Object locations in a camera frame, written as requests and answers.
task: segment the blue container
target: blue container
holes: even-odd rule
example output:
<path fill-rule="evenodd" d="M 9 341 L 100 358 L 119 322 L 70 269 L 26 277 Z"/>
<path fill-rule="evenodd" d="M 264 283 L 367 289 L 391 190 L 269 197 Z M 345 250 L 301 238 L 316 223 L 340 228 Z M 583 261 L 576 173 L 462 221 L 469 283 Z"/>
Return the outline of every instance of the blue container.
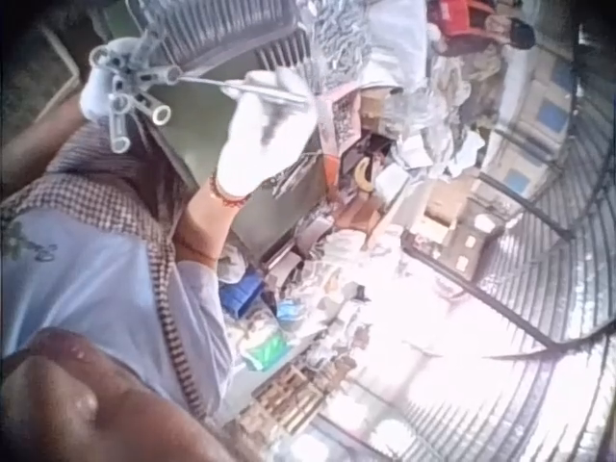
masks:
<path fill-rule="evenodd" d="M 265 283 L 258 272 L 249 268 L 240 282 L 226 284 L 218 290 L 222 309 L 236 320 L 242 318 L 264 287 Z"/>

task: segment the person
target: person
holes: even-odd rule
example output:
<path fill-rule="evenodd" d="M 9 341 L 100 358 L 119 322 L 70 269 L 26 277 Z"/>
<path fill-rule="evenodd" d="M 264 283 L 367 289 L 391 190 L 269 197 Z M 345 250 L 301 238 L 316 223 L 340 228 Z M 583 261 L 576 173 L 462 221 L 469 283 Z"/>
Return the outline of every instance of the person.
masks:
<path fill-rule="evenodd" d="M 438 26 L 432 34 L 435 50 L 442 56 L 464 56 L 491 44 L 528 50 L 535 45 L 531 26 L 516 17 L 497 14 L 492 0 L 433 0 L 428 21 Z"/>
<path fill-rule="evenodd" d="M 109 46 L 127 55 L 136 42 Z M 298 159 L 317 118 L 291 70 L 245 81 L 309 104 L 228 90 L 227 141 L 192 196 L 144 120 L 128 124 L 128 153 L 111 151 L 106 70 L 3 149 L 1 424 L 19 460 L 238 460 L 209 424 L 234 361 L 217 260 L 241 206 Z"/>

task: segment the white glove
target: white glove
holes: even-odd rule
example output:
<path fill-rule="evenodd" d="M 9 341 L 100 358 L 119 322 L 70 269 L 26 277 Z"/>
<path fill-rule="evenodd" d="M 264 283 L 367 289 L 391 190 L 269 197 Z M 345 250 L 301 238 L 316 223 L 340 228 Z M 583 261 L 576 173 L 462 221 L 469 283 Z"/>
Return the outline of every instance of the white glove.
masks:
<path fill-rule="evenodd" d="M 139 43 L 138 38 L 125 37 L 110 41 L 107 47 L 119 55 L 130 55 Z M 109 115 L 109 95 L 112 92 L 114 74 L 109 70 L 94 67 L 79 98 L 79 107 L 88 120 L 97 120 Z"/>
<path fill-rule="evenodd" d="M 223 90 L 238 100 L 238 107 L 218 159 L 217 181 L 233 197 L 249 195 L 265 180 L 294 164 L 317 123 L 314 96 L 301 77 L 290 69 L 251 71 L 244 82 L 305 95 L 308 105 L 301 111 L 293 106 L 270 104 L 254 93 Z"/>

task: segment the bracelet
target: bracelet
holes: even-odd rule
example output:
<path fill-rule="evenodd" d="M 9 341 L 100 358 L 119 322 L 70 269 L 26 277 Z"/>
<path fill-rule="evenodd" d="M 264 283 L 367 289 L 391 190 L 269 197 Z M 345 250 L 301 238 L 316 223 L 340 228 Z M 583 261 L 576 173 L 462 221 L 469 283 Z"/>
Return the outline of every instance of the bracelet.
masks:
<path fill-rule="evenodd" d="M 212 197 L 221 200 L 222 205 L 224 205 L 225 207 L 242 208 L 250 198 L 250 194 L 241 199 L 229 199 L 225 197 L 222 192 L 220 192 L 220 189 L 218 188 L 218 185 L 216 183 L 216 177 L 217 171 L 214 170 L 214 173 L 212 173 L 212 176 L 210 176 L 210 192 L 212 193 Z"/>
<path fill-rule="evenodd" d="M 180 245 L 182 245 L 183 247 L 187 248 L 188 250 L 190 250 L 192 253 L 198 255 L 201 258 L 204 258 L 206 260 L 210 260 L 213 262 L 217 262 L 218 258 L 214 258 L 210 255 L 208 255 L 205 252 L 202 252 L 201 250 L 199 250 L 198 248 L 195 248 L 192 244 L 190 244 L 186 239 L 184 239 L 184 236 L 182 236 L 181 234 L 176 234 L 175 236 L 173 236 L 173 239 Z"/>

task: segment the light blue shirt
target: light blue shirt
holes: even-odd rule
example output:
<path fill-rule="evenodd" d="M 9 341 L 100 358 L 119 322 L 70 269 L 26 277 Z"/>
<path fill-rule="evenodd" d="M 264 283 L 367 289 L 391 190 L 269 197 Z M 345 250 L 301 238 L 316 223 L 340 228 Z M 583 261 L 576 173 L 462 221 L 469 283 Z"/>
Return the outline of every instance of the light blue shirt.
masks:
<path fill-rule="evenodd" d="M 188 410 L 158 321 L 146 243 L 54 210 L 33 210 L 16 222 L 21 233 L 3 237 L 3 357 L 27 346 L 42 328 L 60 327 L 85 336 Z M 217 276 L 196 262 L 180 262 L 173 266 L 168 299 L 195 380 L 214 413 L 233 365 Z"/>

